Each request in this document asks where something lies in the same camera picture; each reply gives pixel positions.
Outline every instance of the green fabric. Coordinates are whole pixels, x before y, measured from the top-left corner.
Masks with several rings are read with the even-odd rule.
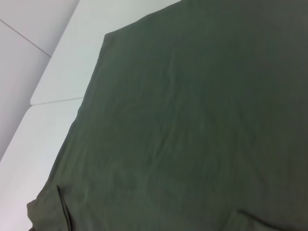
[[[307,9],[183,0],[107,34],[34,228],[308,230]]]

